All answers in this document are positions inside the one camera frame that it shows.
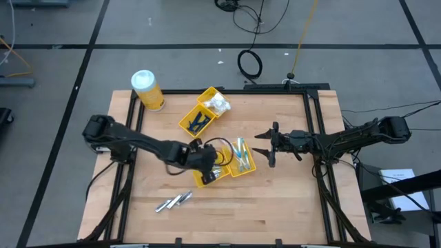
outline black metal frame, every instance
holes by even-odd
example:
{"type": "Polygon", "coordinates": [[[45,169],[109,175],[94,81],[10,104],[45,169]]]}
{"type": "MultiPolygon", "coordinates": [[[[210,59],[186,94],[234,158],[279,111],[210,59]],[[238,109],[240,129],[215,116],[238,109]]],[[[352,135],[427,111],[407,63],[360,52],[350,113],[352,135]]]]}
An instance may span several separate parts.
{"type": "MultiPolygon", "coordinates": [[[[205,89],[202,90],[163,90],[164,94],[202,94],[205,89]]],[[[309,98],[313,99],[316,116],[317,116],[317,122],[319,126],[319,132],[325,133],[325,124],[323,123],[322,118],[322,112],[320,107],[320,101],[318,99],[318,92],[317,90],[329,90],[329,84],[327,83],[318,83],[318,84],[308,84],[308,85],[247,85],[245,86],[244,90],[224,90],[219,89],[223,94],[295,94],[295,95],[302,95],[303,97],[303,103],[305,105],[305,113],[307,117],[307,126],[309,132],[314,132],[314,124],[312,121],[312,114],[311,114],[311,106],[309,104],[309,98]]],[[[132,124],[132,117],[134,115],[134,107],[136,105],[136,99],[137,95],[132,92],[131,98],[130,98],[130,104],[129,104],[129,110],[127,113],[127,120],[126,120],[126,126],[130,126],[132,124]]],[[[144,109],[140,108],[139,114],[138,114],[138,121],[136,124],[136,131],[141,131],[141,123],[143,120],[143,113],[144,109]]],[[[316,175],[319,178],[322,176],[321,166],[317,164],[317,159],[314,159],[315,165],[316,165],[316,175]]],[[[135,160],[133,160],[128,166],[129,169],[134,169],[135,160]]],[[[113,205],[116,202],[116,197],[119,194],[120,186],[121,186],[121,180],[123,177],[123,166],[124,165],[118,165],[116,176],[115,176],[115,183],[114,188],[112,190],[112,197],[110,201],[110,205],[113,205]]],[[[338,202],[338,193],[337,193],[337,187],[334,177],[334,171],[332,169],[332,166],[327,167],[328,170],[328,177],[329,177],[329,187],[333,194],[334,200],[338,202]]],[[[127,180],[130,180],[132,182],[133,179],[133,173],[129,174],[131,178],[128,178],[127,180]]],[[[123,208],[121,212],[121,219],[119,223],[119,229],[118,229],[118,240],[124,239],[124,232],[125,232],[125,222],[127,220],[127,211],[128,211],[128,205],[130,201],[130,191],[125,196],[125,199],[123,201],[123,208]]],[[[323,214],[323,221],[325,224],[325,231],[326,231],[326,237],[327,242],[330,243],[334,241],[334,234],[332,232],[331,227],[331,220],[329,217],[329,210],[327,206],[327,201],[323,198],[322,195],[320,195],[320,204],[322,207],[322,214],[323,214]]],[[[105,228],[105,234],[104,239],[109,240],[112,233],[114,222],[113,218],[110,219],[109,223],[107,224],[107,227],[105,228]]],[[[337,219],[337,225],[338,225],[338,232],[340,241],[346,242],[346,232],[345,228],[342,226],[342,223],[339,219],[337,219]]]]}
{"type": "MultiPolygon", "coordinates": [[[[380,168],[369,166],[370,170],[375,169],[374,173],[377,173],[380,168]]],[[[361,166],[357,166],[356,168],[358,184],[360,186],[360,195],[362,201],[364,203],[372,203],[377,200],[388,199],[396,196],[401,196],[401,193],[394,190],[389,185],[383,185],[380,181],[378,181],[380,186],[371,187],[369,189],[363,190],[363,178],[365,176],[364,170],[361,166]]],[[[409,178],[406,180],[400,180],[394,183],[391,183],[395,188],[399,189],[402,193],[412,194],[415,192],[423,192],[428,191],[430,198],[430,209],[435,209],[435,201],[433,196],[433,190],[441,187],[441,170],[430,172],[427,174],[415,176],[413,178],[409,178]]],[[[434,214],[441,216],[439,211],[433,211],[434,214]]],[[[438,222],[437,219],[432,218],[432,227],[433,227],[433,235],[429,235],[430,248],[438,248],[440,247],[440,239],[438,237],[438,222]]]]}
{"type": "MultiPolygon", "coordinates": [[[[223,94],[295,94],[295,95],[301,95],[303,98],[303,103],[305,106],[305,114],[307,118],[307,127],[309,132],[314,132],[314,124],[312,121],[312,114],[311,114],[311,106],[309,104],[309,100],[312,99],[314,102],[314,107],[316,111],[317,116],[317,122],[318,122],[318,129],[320,133],[325,133],[325,124],[323,122],[322,118],[322,110],[320,107],[320,101],[318,97],[318,90],[329,90],[329,84],[327,83],[319,83],[319,84],[306,84],[306,85],[291,85],[290,83],[287,83],[285,85],[246,85],[244,87],[244,90],[224,90],[222,87],[218,88],[223,94]]],[[[201,94],[205,91],[205,89],[201,90],[163,90],[164,94],[201,94]]],[[[127,119],[126,119],[126,126],[130,127],[132,124],[132,119],[134,115],[137,95],[135,92],[132,91],[132,95],[130,97],[130,104],[129,104],[129,110],[127,113],[127,119]]],[[[141,131],[141,126],[143,122],[143,117],[145,113],[144,105],[140,104],[139,112],[138,112],[138,119],[136,122],[136,131],[141,131]]],[[[114,188],[112,191],[112,197],[110,202],[110,209],[107,211],[107,213],[104,215],[103,220],[101,220],[100,225],[92,232],[91,235],[89,235],[84,240],[79,240],[76,243],[67,243],[67,244],[58,244],[58,245],[46,245],[46,246],[40,246],[40,248],[50,248],[50,247],[66,247],[66,248],[76,248],[76,247],[110,247],[110,245],[123,245],[123,239],[124,239],[124,233],[125,233],[125,224],[127,222],[127,213],[128,213],[128,207],[130,203],[130,193],[133,183],[133,177],[134,177],[134,168],[136,164],[136,150],[132,154],[133,157],[131,161],[128,163],[128,172],[127,172],[127,178],[124,184],[124,187],[120,190],[121,187],[121,180],[123,177],[123,170],[124,165],[118,165],[116,176],[115,176],[115,183],[114,188]],[[117,238],[116,239],[110,239],[111,233],[112,233],[112,227],[114,224],[113,221],[113,215],[116,212],[116,210],[119,208],[120,204],[123,204],[122,210],[121,210],[121,218],[120,223],[117,231],[117,238]],[[98,241],[97,239],[99,236],[104,232],[103,240],[98,241]]],[[[326,187],[324,185],[324,181],[322,179],[322,171],[321,171],[321,165],[319,164],[319,160],[314,157],[314,165],[316,168],[316,176],[317,176],[317,183],[318,183],[318,190],[322,189],[322,187],[326,187]]],[[[329,179],[329,188],[330,192],[325,194],[323,196],[320,195],[320,204],[322,207],[322,215],[323,215],[323,222],[325,226],[325,232],[327,237],[327,244],[331,246],[337,246],[342,248],[356,248],[356,247],[372,247],[372,248],[399,248],[398,246],[389,246],[389,245],[379,245],[374,242],[347,242],[346,237],[346,231],[343,226],[343,223],[345,223],[345,226],[348,228],[351,228],[349,219],[346,218],[346,216],[343,214],[342,210],[339,209],[340,203],[338,200],[338,192],[335,182],[335,176],[332,166],[326,167],[328,171],[328,179],[329,179]],[[334,240],[334,233],[332,231],[331,226],[331,220],[329,217],[329,211],[328,211],[328,203],[331,204],[334,211],[336,211],[336,221],[338,225],[338,234],[340,240],[334,240]]],[[[300,248],[301,245],[283,245],[281,239],[275,239],[275,245],[234,245],[234,244],[183,244],[182,238],[176,238],[175,243],[170,244],[152,244],[152,243],[145,243],[145,244],[139,244],[140,247],[175,247],[175,248],[181,248],[181,247],[213,247],[213,248],[222,248],[222,247],[229,247],[229,248],[248,248],[248,247],[262,247],[262,248],[283,248],[283,247],[295,247],[300,248]]]]}

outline metal rod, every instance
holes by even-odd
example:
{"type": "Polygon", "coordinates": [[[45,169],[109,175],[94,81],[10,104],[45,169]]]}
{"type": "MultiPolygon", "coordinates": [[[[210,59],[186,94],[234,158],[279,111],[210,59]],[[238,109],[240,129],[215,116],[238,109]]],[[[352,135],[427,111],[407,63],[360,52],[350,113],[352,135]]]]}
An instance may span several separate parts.
{"type": "MultiPolygon", "coordinates": [[[[320,106],[319,98],[317,97],[314,99],[314,106],[316,108],[317,113],[317,123],[318,123],[318,129],[321,134],[326,134],[325,130],[325,123],[323,121],[323,115],[322,115],[322,108],[320,106]]],[[[326,170],[328,171],[328,179],[329,179],[329,188],[331,190],[332,196],[334,200],[337,202],[337,206],[340,206],[340,200],[338,198],[338,190],[337,190],[337,184],[336,184],[336,177],[334,175],[334,169],[331,164],[327,165],[326,170]]],[[[338,235],[340,238],[340,241],[346,242],[346,231],[343,227],[343,224],[339,218],[336,218],[337,220],[337,228],[338,228],[338,235]]]]}
{"type": "MultiPolygon", "coordinates": [[[[127,118],[125,120],[125,126],[130,128],[132,126],[132,119],[133,119],[133,113],[135,109],[135,103],[136,103],[136,94],[135,96],[132,95],[130,97],[130,104],[129,104],[129,110],[127,111],[127,118]]],[[[115,182],[113,184],[113,190],[112,190],[112,197],[110,198],[110,206],[116,201],[116,197],[118,196],[120,187],[121,187],[121,179],[123,177],[123,164],[118,164],[118,167],[116,169],[116,175],[115,175],[115,182]]],[[[104,231],[104,240],[109,240],[110,236],[112,235],[112,229],[113,229],[113,217],[110,219],[109,224],[105,228],[104,231]]]]}
{"type": "MultiPolygon", "coordinates": [[[[437,189],[441,187],[441,170],[423,174],[421,176],[415,176],[413,178],[400,180],[398,182],[391,183],[392,186],[399,189],[405,194],[412,194],[415,192],[421,192],[428,189],[437,189]]],[[[363,202],[370,202],[373,200],[382,200],[385,198],[391,198],[395,196],[401,196],[395,189],[389,185],[382,185],[371,189],[361,191],[361,198],[363,202]]]]}
{"type": "MultiPolygon", "coordinates": [[[[206,89],[200,90],[162,90],[163,94],[202,94],[206,89]]],[[[218,89],[223,94],[296,94],[301,95],[307,90],[329,90],[328,83],[295,84],[291,90],[287,91],[283,85],[258,85],[244,90],[223,90],[218,89]]]]}
{"type": "MultiPolygon", "coordinates": [[[[311,107],[309,106],[309,99],[308,94],[306,92],[303,93],[303,103],[305,105],[305,113],[306,113],[306,120],[308,124],[308,132],[314,133],[314,125],[312,123],[312,115],[311,115],[311,107]]],[[[316,168],[316,178],[317,178],[317,185],[319,187],[320,180],[322,179],[322,170],[320,165],[317,163],[316,157],[314,157],[314,166],[316,168]]],[[[328,205],[323,197],[322,194],[319,194],[320,196],[320,204],[322,207],[322,214],[323,214],[323,224],[325,225],[325,232],[326,232],[326,239],[327,242],[330,243],[334,240],[333,233],[332,233],[332,227],[331,227],[331,220],[329,219],[329,211],[328,211],[328,205]]]]}
{"type": "MultiPolygon", "coordinates": [[[[143,125],[143,118],[144,118],[144,104],[139,103],[139,112],[138,112],[138,119],[136,120],[136,131],[140,132],[141,127],[143,125]]],[[[117,238],[119,240],[124,241],[124,233],[125,233],[125,225],[127,223],[127,213],[129,211],[129,202],[130,202],[130,195],[132,194],[132,183],[133,183],[133,175],[136,165],[136,154],[138,153],[138,150],[133,151],[133,157],[132,162],[129,165],[129,172],[127,173],[127,179],[130,180],[131,184],[129,186],[129,192],[127,194],[127,198],[124,200],[123,208],[121,210],[121,219],[119,221],[119,228],[118,228],[118,236],[117,238]]]]}

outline yellow tray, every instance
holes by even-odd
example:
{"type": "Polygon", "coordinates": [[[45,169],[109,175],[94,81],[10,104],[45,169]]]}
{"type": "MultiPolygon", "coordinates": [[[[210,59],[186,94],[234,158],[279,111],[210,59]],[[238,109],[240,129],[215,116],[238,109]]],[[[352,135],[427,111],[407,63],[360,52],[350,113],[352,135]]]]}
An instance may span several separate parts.
{"type": "MultiPolygon", "coordinates": [[[[237,142],[233,142],[232,145],[237,147],[237,142]]],[[[245,142],[245,149],[247,150],[247,153],[248,153],[249,166],[251,167],[251,169],[245,169],[243,172],[240,172],[239,171],[239,161],[238,161],[237,157],[234,156],[232,162],[227,166],[232,177],[242,176],[242,175],[245,175],[246,173],[253,172],[257,169],[256,164],[254,163],[254,159],[253,159],[251,150],[248,148],[248,145],[246,142],[245,142]]],[[[224,146],[222,148],[222,150],[223,150],[225,159],[229,160],[229,158],[231,158],[231,155],[232,155],[229,146],[224,146]]]]}
{"type": "MultiPolygon", "coordinates": [[[[211,86],[211,87],[209,87],[207,90],[205,90],[199,97],[198,97],[198,103],[200,103],[203,107],[205,107],[204,106],[204,102],[206,102],[206,101],[209,101],[210,99],[212,99],[213,98],[213,96],[216,94],[216,93],[220,93],[218,90],[216,90],[216,88],[215,87],[213,87],[213,86],[211,86]]],[[[222,94],[222,96],[229,102],[229,99],[225,96],[225,95],[223,95],[222,94]]],[[[221,117],[221,115],[223,115],[223,113],[225,113],[225,112],[222,112],[221,114],[216,114],[215,112],[213,112],[213,110],[211,110],[210,108],[208,108],[208,107],[205,107],[208,111],[210,111],[212,114],[214,114],[217,118],[219,118],[219,117],[221,117]]]]}
{"type": "MultiPolygon", "coordinates": [[[[218,155],[218,158],[216,159],[216,164],[222,163],[222,156],[218,155]]],[[[216,178],[216,181],[220,180],[222,177],[228,176],[229,174],[229,169],[228,166],[221,166],[220,169],[222,170],[222,172],[220,173],[219,177],[216,178]]],[[[197,170],[193,170],[193,177],[194,177],[194,182],[196,183],[196,186],[198,186],[198,188],[202,188],[205,187],[207,185],[204,185],[204,183],[202,182],[202,173],[200,171],[197,170]]]]}
{"type": "Polygon", "coordinates": [[[184,118],[181,121],[179,121],[179,126],[182,127],[193,138],[198,138],[202,134],[202,132],[205,129],[207,129],[207,127],[210,124],[212,124],[212,122],[214,121],[215,118],[216,118],[216,115],[213,112],[209,111],[203,105],[198,104],[198,105],[194,106],[192,111],[190,111],[186,116],[184,116],[184,118]],[[197,132],[197,133],[190,132],[188,130],[189,124],[194,121],[194,119],[196,118],[196,115],[199,112],[201,112],[201,114],[202,114],[201,120],[203,120],[205,118],[204,115],[208,116],[211,120],[205,125],[205,127],[203,127],[201,130],[199,130],[199,132],[197,132]]]}

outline yellow label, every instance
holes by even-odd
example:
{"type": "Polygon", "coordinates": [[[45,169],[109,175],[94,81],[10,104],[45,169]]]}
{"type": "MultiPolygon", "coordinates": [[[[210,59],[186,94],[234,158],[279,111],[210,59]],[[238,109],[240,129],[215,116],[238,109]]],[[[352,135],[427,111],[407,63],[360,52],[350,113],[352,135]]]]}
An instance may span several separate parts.
{"type": "Polygon", "coordinates": [[[158,84],[149,92],[136,93],[149,110],[160,110],[164,105],[164,96],[158,84]]]}

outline floor tile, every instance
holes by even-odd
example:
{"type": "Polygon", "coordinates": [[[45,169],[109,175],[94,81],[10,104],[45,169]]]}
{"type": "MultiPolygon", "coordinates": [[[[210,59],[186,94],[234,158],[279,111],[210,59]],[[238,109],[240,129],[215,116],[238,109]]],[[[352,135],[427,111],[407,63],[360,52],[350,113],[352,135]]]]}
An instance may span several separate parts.
{"type": "MultiPolygon", "coordinates": [[[[34,66],[36,86],[0,88],[0,107],[15,115],[0,143],[0,247],[17,244],[84,55],[83,50],[17,52],[34,66]]],[[[0,74],[23,67],[11,56],[0,74]]],[[[63,207],[62,201],[53,204],[63,207]]]]}
{"type": "MultiPolygon", "coordinates": [[[[285,18],[257,43],[297,43],[313,1],[291,1],[285,18]]],[[[259,1],[242,0],[256,11],[259,1]]],[[[262,30],[269,30],[280,19],[284,1],[266,1],[262,30]]],[[[248,30],[255,23],[238,11],[237,23],[248,30]]],[[[251,43],[254,35],[237,28],[232,13],[219,10],[213,1],[110,2],[97,43],[251,43]]],[[[398,1],[323,1],[318,2],[305,43],[416,43],[398,1]]]]}
{"type": "MultiPolygon", "coordinates": [[[[103,0],[73,1],[69,8],[15,8],[17,44],[87,44],[103,0]]],[[[12,43],[9,5],[0,4],[2,34],[12,43]]]]}
{"type": "Polygon", "coordinates": [[[406,0],[422,38],[427,44],[441,43],[441,2],[437,0],[406,0]]]}

